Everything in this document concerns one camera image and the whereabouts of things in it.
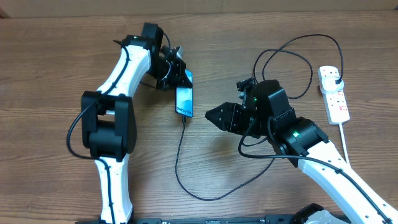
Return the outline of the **black Galaxy smartphone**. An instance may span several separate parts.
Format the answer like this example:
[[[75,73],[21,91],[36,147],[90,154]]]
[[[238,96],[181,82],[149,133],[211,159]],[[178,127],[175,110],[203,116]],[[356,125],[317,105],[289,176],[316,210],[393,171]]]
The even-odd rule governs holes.
[[[175,112],[189,118],[193,117],[193,88],[176,87]]]

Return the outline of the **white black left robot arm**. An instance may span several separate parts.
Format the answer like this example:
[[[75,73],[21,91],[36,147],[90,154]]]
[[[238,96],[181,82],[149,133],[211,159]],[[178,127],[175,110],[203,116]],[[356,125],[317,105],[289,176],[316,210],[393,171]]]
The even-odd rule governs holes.
[[[82,142],[97,166],[102,211],[97,223],[131,223],[128,162],[137,141],[132,99],[144,75],[156,80],[156,89],[175,90],[175,112],[193,116],[193,75],[182,60],[181,47],[162,45],[164,31],[146,22],[140,35],[119,41],[120,58],[108,79],[81,97]]]

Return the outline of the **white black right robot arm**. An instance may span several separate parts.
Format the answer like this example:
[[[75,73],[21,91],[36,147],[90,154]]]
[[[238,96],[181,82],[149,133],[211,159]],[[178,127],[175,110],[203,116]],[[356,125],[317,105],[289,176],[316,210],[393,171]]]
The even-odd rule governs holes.
[[[343,160],[313,121],[297,117],[277,80],[237,83],[242,104],[223,103],[205,117],[223,131],[242,138],[265,136],[275,153],[313,179],[351,223],[397,223],[397,210],[378,196]]]

